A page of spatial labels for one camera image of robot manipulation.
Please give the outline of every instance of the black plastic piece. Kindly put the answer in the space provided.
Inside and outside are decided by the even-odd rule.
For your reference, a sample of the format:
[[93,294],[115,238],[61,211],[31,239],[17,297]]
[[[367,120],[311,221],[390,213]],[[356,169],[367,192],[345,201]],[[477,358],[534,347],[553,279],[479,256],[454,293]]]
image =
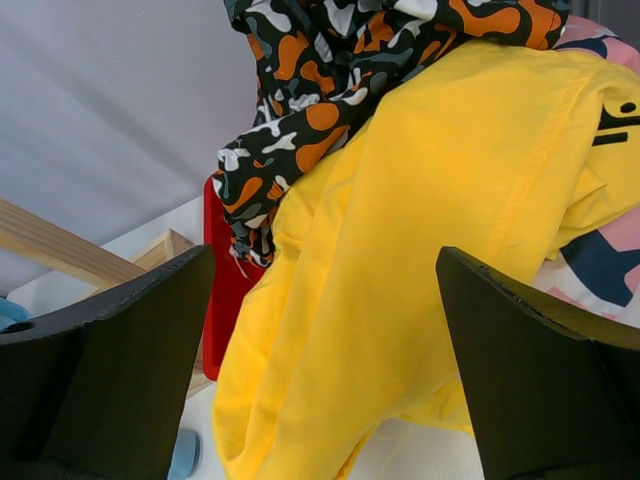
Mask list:
[[486,480],[640,478],[640,331],[454,248],[437,273]]
[[0,335],[0,478],[166,480],[214,270],[196,247]]

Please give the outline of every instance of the black hole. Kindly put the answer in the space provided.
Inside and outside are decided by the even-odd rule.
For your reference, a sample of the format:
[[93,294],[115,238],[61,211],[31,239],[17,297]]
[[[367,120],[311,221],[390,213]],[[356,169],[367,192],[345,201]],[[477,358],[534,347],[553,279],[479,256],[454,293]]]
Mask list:
[[0,335],[5,335],[8,333],[25,332],[27,330],[31,330],[33,327],[35,327],[35,325],[31,322],[18,322],[18,323],[14,323],[13,325],[9,325],[4,330],[0,330]]

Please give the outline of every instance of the yellow hoodie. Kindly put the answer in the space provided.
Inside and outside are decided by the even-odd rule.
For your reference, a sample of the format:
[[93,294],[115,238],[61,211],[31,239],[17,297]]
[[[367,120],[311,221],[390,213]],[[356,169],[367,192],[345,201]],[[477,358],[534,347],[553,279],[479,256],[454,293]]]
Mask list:
[[[625,120],[600,124],[603,106]],[[640,77],[624,67],[480,42],[388,94],[282,202],[276,260],[219,378],[228,477],[346,478],[391,417],[470,432],[438,251],[531,282],[545,256],[639,204],[633,106]]]

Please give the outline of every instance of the pile of clothes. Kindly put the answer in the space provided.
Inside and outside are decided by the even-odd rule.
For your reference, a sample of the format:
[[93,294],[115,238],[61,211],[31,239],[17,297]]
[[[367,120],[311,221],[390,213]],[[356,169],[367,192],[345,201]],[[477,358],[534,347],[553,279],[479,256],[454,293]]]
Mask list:
[[268,267],[218,380],[228,478],[346,478],[393,417],[471,432],[435,275],[444,245],[633,323],[634,48],[563,0],[226,7],[258,104],[213,183],[233,254]]

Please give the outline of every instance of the gray wall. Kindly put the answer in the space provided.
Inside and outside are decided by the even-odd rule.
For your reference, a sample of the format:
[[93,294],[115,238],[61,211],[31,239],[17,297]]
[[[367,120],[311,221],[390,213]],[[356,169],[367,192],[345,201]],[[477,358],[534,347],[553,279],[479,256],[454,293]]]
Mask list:
[[[222,0],[0,1],[0,197],[118,237],[201,193],[254,72]],[[42,272],[0,251],[0,291]]]

